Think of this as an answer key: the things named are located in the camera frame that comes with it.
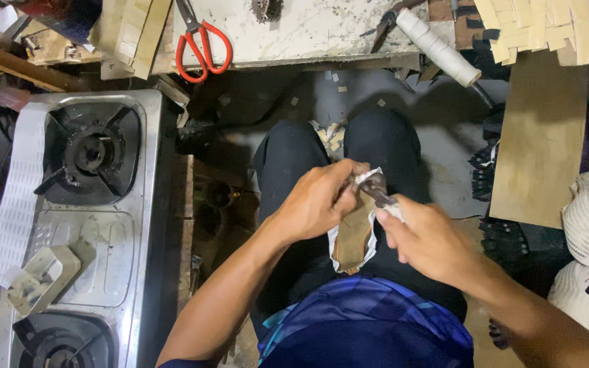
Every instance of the black pants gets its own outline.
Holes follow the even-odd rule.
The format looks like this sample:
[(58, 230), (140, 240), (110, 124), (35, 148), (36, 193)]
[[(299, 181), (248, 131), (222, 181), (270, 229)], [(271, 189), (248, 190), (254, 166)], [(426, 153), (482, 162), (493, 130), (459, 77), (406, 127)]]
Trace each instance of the black pants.
[[(410, 123), (398, 113), (376, 108), (350, 121), (344, 137), (344, 156), (369, 163), (372, 168), (383, 168), (389, 194), (400, 193), (420, 203), (430, 202), (420, 140)], [(278, 210), (306, 172), (330, 163), (310, 124), (296, 121), (276, 124), (254, 157), (262, 192), (260, 221)], [(397, 282), (444, 306), (461, 322), (465, 320), (467, 304), (460, 290), (429, 279), (409, 264), (399, 263), (397, 250), (388, 247), (385, 232), (377, 221), (374, 233), (378, 240), (376, 255), (361, 267), (360, 274)], [(258, 337), (265, 331), (262, 322), (273, 313), (301, 301), (309, 292), (342, 275), (333, 270), (327, 235), (293, 244), (274, 268), (251, 309)]]

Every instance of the white paper strip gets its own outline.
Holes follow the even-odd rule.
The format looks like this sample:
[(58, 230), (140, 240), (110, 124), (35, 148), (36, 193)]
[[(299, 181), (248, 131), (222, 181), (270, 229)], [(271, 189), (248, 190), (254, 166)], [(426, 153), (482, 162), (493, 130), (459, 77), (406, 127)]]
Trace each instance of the white paper strip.
[(45, 118), (48, 105), (29, 103), (15, 124), (11, 169), (0, 205), (0, 286), (8, 288), (4, 274), (21, 267), (33, 228), (37, 195), (43, 180)]

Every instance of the wooden stick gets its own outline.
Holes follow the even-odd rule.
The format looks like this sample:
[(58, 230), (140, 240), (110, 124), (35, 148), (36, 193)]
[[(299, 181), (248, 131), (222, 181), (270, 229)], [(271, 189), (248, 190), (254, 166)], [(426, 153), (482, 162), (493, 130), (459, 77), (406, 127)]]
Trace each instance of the wooden stick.
[(54, 92), (77, 92), (87, 90), (78, 78), (53, 69), (39, 67), (0, 50), (0, 71), (29, 80)]

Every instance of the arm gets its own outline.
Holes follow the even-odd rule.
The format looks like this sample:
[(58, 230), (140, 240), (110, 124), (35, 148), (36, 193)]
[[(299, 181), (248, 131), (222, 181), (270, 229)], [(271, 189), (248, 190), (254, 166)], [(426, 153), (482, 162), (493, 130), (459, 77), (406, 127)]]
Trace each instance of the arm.
[(156, 366), (172, 359), (219, 359), (288, 247), (338, 225), (356, 206), (356, 187), (346, 184), (348, 177), (368, 169), (343, 160), (304, 175), (281, 208), (211, 275), (181, 311)]
[(512, 347), (526, 366), (589, 367), (586, 328), (477, 252), (442, 210), (404, 196), (397, 199), (406, 224), (382, 210), (376, 217), (400, 262), (477, 298), (512, 335)]

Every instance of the hand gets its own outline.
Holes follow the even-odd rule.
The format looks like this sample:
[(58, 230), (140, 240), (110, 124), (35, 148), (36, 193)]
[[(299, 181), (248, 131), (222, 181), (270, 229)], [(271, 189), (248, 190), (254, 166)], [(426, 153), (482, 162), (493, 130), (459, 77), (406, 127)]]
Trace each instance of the hand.
[(348, 179), (369, 171), (369, 164), (348, 158), (302, 176), (269, 220), (290, 244), (331, 230), (356, 206), (358, 188)]
[(402, 195), (395, 197), (406, 223), (376, 209), (388, 247), (397, 249), (401, 263), (410, 263), (428, 278), (464, 289), (484, 267), (483, 255), (474, 249), (474, 242), (455, 229), (436, 205), (419, 204)]

